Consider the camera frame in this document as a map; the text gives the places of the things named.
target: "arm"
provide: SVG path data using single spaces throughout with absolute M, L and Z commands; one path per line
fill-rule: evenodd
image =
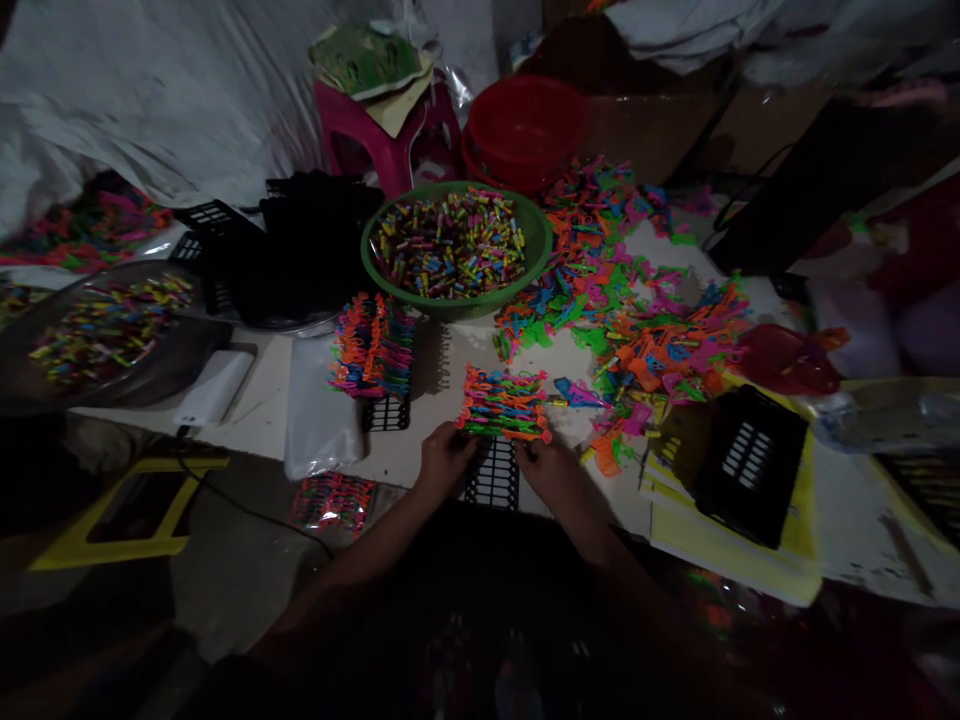
M 403 557 L 420 528 L 456 487 L 477 445 L 476 438 L 466 441 L 458 435 L 453 423 L 438 427 L 423 441 L 420 474 L 413 489 L 321 571 L 250 655 L 282 674 L 292 674 L 302 665 L 304 653 L 344 628 L 344 614 Z
M 690 710 L 705 716 L 758 717 L 723 664 L 713 638 L 681 615 L 587 500 L 586 471 L 567 448 L 535 440 L 517 443 L 517 464 L 537 495 L 596 570 L 601 598 L 628 642 L 643 650 L 680 691 Z

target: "green plastic basin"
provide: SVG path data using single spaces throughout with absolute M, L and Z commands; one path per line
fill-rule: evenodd
M 478 190 L 490 190 L 503 195 L 504 199 L 514 202 L 514 212 L 517 217 L 517 225 L 523 230 L 524 246 L 524 265 L 527 271 L 515 283 L 508 285 L 500 290 L 479 295 L 475 298 L 459 298 L 457 300 L 444 300 L 441 298 L 424 298 L 414 293 L 407 292 L 391 284 L 377 268 L 373 252 L 370 250 L 370 236 L 380 227 L 380 221 L 390 209 L 397 204 L 411 203 L 415 200 L 439 200 L 451 192 L 465 193 L 468 188 Z M 404 193 L 396 200 L 384 205 L 374 215 L 367 227 L 363 230 L 363 237 L 360 240 L 360 254 L 363 258 L 363 266 L 367 269 L 370 277 L 385 292 L 390 293 L 398 300 L 412 305 L 426 315 L 435 317 L 438 320 L 454 321 L 466 320 L 469 318 L 480 317 L 494 312 L 510 302 L 527 285 L 540 277 L 543 268 L 550 259 L 550 253 L 553 251 L 553 229 L 550 221 L 531 200 L 506 190 L 498 190 L 483 183 L 471 181 L 456 181 L 447 183 L 436 183 L 428 187 L 418 188 Z

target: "yellow stool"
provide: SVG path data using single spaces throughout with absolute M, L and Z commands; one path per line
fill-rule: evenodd
M 221 470 L 230 462 L 227 455 L 186 457 L 184 462 L 193 473 L 203 478 L 211 470 Z M 142 539 L 91 540 L 91 533 L 111 510 L 114 500 L 128 482 L 135 482 L 147 474 L 171 474 L 183 479 L 160 524 L 150 537 Z M 145 482 L 163 482 L 160 478 L 146 478 Z M 190 498 L 200 484 L 184 473 L 176 458 L 147 457 L 138 460 L 126 472 L 107 484 L 106 491 L 93 505 L 59 528 L 43 531 L 53 537 L 46 547 L 27 566 L 29 570 L 63 570 L 65 568 L 100 565 L 104 563 L 139 560 L 142 558 L 176 555 L 187 545 L 189 535 L 178 535 L 177 525 Z

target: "hand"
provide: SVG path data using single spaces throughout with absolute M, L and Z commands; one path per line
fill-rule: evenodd
M 479 445 L 479 438 L 465 438 L 452 422 L 440 425 L 421 446 L 420 475 L 414 491 L 439 507 L 457 487 Z
M 556 441 L 549 445 L 539 439 L 529 445 L 514 441 L 514 454 L 520 472 L 555 518 L 590 510 L 589 476 L 569 448 Z

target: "dark clothing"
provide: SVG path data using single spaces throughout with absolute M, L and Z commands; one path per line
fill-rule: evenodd
M 556 523 L 447 503 L 370 605 L 344 621 L 342 642 L 316 648 L 309 681 L 286 684 L 227 658 L 181 717 L 649 712 L 650 658 L 638 662 L 643 649 L 625 640 L 596 583 Z

